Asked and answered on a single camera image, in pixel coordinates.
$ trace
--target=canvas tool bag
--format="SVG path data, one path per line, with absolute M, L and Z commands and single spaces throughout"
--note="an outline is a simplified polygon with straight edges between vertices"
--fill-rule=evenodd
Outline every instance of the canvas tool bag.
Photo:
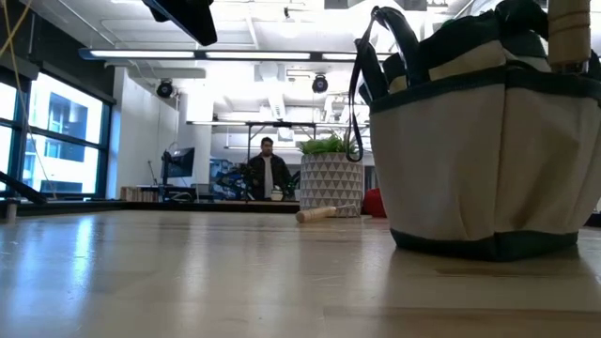
M 550 72 L 539 39 L 546 13 L 524 14 L 532 8 L 522 3 L 419 43 L 402 13 L 374 8 L 372 23 L 394 34 L 407 65 L 407 89 L 370 104 L 379 186 L 401 248 L 493 261 L 552 252 L 576 243 L 601 196 L 598 59 L 588 73 Z M 350 123 L 357 133 L 354 115 Z

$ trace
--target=dark jacket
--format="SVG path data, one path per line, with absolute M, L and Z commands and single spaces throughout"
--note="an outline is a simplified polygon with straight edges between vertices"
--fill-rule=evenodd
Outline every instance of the dark jacket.
M 254 171 L 251 180 L 251 194 L 256 200 L 265 199 L 265 160 L 258 155 L 251 158 L 248 165 Z M 279 156 L 271 155 L 271 175 L 273 176 L 273 185 L 285 190 L 285 186 L 290 182 L 290 172 L 285 166 L 284 160 Z

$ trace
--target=man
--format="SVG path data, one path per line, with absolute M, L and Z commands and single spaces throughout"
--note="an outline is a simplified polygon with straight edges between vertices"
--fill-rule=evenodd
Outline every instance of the man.
M 275 186 L 284 190 L 290 181 L 290 172 L 281 157 L 273 155 L 273 140 L 261 140 L 261 153 L 248 161 L 254 170 L 251 194 L 256 200 L 269 201 Z

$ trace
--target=green plant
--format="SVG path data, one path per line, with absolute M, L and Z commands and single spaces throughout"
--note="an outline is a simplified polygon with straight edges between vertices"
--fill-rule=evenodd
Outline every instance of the green plant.
M 350 142 L 350 153 L 355 154 L 357 148 L 355 142 Z M 347 151 L 345 141 L 342 137 L 333 134 L 327 139 L 309 140 L 300 143 L 300 151 L 303 155 L 316 155 L 325 153 L 344 153 Z

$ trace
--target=computer monitor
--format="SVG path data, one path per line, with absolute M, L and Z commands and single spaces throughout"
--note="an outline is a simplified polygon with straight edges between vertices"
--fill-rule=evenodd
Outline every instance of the computer monitor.
M 165 162 L 165 155 L 163 155 L 163 166 L 161 169 L 161 177 L 164 174 L 164 168 L 167 167 L 167 177 L 193 177 L 194 171 L 194 148 L 177 149 L 169 153 L 171 156 Z

